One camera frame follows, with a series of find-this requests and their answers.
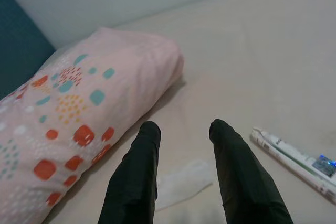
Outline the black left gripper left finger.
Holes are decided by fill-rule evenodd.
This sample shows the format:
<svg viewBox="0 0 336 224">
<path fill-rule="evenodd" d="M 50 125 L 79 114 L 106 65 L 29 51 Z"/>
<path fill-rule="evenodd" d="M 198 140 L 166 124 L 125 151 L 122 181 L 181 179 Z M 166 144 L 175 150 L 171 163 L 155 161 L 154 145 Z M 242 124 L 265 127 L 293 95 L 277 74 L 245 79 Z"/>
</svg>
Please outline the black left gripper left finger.
<svg viewBox="0 0 336 224">
<path fill-rule="evenodd" d="M 153 223 L 161 131 L 144 122 L 112 174 L 98 223 Z"/>
</svg>

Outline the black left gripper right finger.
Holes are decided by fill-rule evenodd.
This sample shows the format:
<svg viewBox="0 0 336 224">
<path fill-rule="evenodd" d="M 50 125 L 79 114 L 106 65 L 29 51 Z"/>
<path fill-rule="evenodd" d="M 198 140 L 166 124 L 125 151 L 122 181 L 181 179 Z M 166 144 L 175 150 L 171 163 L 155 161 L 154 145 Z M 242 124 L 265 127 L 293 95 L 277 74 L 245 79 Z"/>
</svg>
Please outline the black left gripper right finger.
<svg viewBox="0 0 336 224">
<path fill-rule="evenodd" d="M 227 223 L 292 223 L 269 173 L 228 123 L 215 119 L 209 128 Z"/>
</svg>

